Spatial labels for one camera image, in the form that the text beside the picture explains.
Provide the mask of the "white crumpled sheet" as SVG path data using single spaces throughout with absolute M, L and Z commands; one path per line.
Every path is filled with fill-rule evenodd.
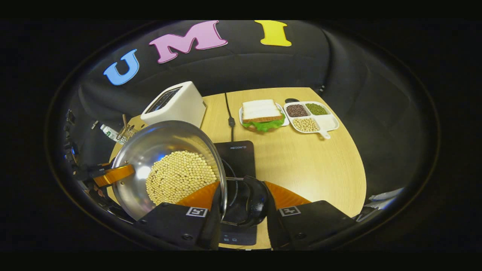
M 386 209 L 404 190 L 404 187 L 393 190 L 391 192 L 384 192 L 369 197 L 369 203 L 363 206 L 362 212 L 357 218 L 357 222 L 362 222 L 367 218 L 371 218 L 375 214 L 380 213 Z

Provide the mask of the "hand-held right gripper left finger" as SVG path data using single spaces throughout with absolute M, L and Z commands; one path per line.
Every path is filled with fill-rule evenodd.
M 163 250 L 217 250 L 221 199 L 219 183 L 212 183 L 180 205 L 158 205 L 136 221 L 135 228 Z

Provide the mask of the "sandwich with lettuce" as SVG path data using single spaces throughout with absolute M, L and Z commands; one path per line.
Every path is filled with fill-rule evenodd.
M 284 125 L 286 116 L 272 99 L 251 100 L 242 103 L 240 122 L 245 128 L 268 132 Z

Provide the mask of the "pile of soybeans in pot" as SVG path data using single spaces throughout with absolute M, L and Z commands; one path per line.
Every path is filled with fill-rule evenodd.
M 175 151 L 153 163 L 146 179 L 146 192 L 155 204 L 176 204 L 193 192 L 217 182 L 205 156 L 196 152 Z

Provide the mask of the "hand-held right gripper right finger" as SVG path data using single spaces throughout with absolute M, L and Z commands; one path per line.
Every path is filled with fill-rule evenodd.
M 327 201 L 310 202 L 274 183 L 269 190 L 267 232 L 274 250 L 330 250 L 357 222 Z

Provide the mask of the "white drink bottle green label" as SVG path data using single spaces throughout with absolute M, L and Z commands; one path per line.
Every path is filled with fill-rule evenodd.
M 109 126 L 106 126 L 106 125 L 101 125 L 100 129 L 109 139 L 115 142 L 119 141 L 119 139 L 117 138 L 119 134 L 113 128 L 110 128 Z

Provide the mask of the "stainless steel pot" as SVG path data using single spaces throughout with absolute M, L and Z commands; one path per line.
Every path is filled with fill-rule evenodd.
M 115 197 L 124 211 L 134 220 L 139 220 L 157 207 L 146 192 L 146 179 L 151 166 L 164 156 L 175 151 L 196 152 L 205 156 L 212 166 L 220 185 L 221 221 L 227 211 L 228 185 L 232 180 L 248 187 L 247 199 L 241 199 L 239 206 L 245 207 L 248 219 L 238 225 L 251 227 L 260 224 L 267 216 L 268 189 L 263 182 L 251 176 L 243 178 L 226 177 L 221 157 L 210 138 L 198 127 L 187 122 L 165 121 L 150 125 L 129 139 L 115 156 L 113 167 L 131 164 L 135 174 L 118 181 L 113 186 Z

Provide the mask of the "black induction cooktop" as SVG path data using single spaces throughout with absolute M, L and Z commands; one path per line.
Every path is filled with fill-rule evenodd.
M 226 177 L 255 177 L 254 145 L 251 141 L 233 141 L 215 143 L 221 157 Z M 247 199 L 249 192 L 244 183 L 228 180 L 227 211 L 221 224 L 220 244 L 249 246 L 256 244 L 258 228 L 256 226 L 241 227 L 238 224 L 248 219 L 245 207 L 239 206 L 241 199 Z

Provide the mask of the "heap of red beans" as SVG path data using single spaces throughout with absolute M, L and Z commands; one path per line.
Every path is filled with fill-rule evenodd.
M 291 118 L 308 116 L 307 111 L 301 104 L 289 105 L 286 107 L 286 111 Z

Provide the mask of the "heap of green beans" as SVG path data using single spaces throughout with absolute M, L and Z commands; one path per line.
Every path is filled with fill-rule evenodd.
M 319 115 L 327 115 L 329 114 L 328 111 L 321 105 L 315 103 L 306 103 L 305 106 L 309 109 L 311 114 L 319 116 Z

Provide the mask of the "heap of soybeans in dish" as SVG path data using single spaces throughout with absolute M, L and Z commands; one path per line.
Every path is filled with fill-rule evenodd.
M 294 118 L 291 123 L 301 132 L 317 132 L 320 130 L 317 122 L 312 118 Z

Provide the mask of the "white divided dish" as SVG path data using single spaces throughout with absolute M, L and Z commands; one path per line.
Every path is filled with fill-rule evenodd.
M 311 114 L 311 112 L 309 111 L 309 109 L 305 106 L 306 103 L 315 103 L 315 104 L 319 104 L 321 106 L 323 106 L 329 114 L 327 115 L 319 115 L 319 116 L 316 116 L 316 115 L 313 115 Z M 301 104 L 303 105 L 304 109 L 307 111 L 308 113 L 308 116 L 304 116 L 304 117 L 297 117 L 297 118 L 312 118 L 314 119 L 318 126 L 320 127 L 320 130 L 317 131 L 317 132 L 301 132 L 299 131 L 298 129 L 296 129 L 294 127 L 294 125 L 291 123 L 292 122 L 292 119 L 294 118 L 291 118 L 287 111 L 286 111 L 286 107 L 289 106 L 289 105 L 294 105 L 294 104 Z M 320 102 L 316 102 L 316 101 L 303 101 L 303 102 L 292 102 L 292 103 L 286 103 L 284 106 L 283 106 L 283 109 L 284 109 L 284 112 L 286 113 L 289 121 L 290 121 L 290 124 L 291 126 L 298 132 L 300 133 L 303 133 L 303 134 L 319 134 L 322 138 L 324 138 L 325 140 L 328 140 L 331 138 L 329 132 L 330 131 L 333 131 L 333 130 L 336 130 L 336 129 L 339 129 L 339 121 L 337 120 L 337 118 L 335 117 L 334 113 L 331 112 L 331 110 L 329 110 L 329 108 L 327 108 L 327 106 L 325 106 L 324 104 L 320 103 Z

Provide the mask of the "white toaster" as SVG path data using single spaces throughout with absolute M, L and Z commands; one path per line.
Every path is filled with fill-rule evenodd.
M 162 91 L 140 115 L 147 125 L 167 120 L 189 122 L 200 128 L 207 109 L 193 82 L 183 82 Z

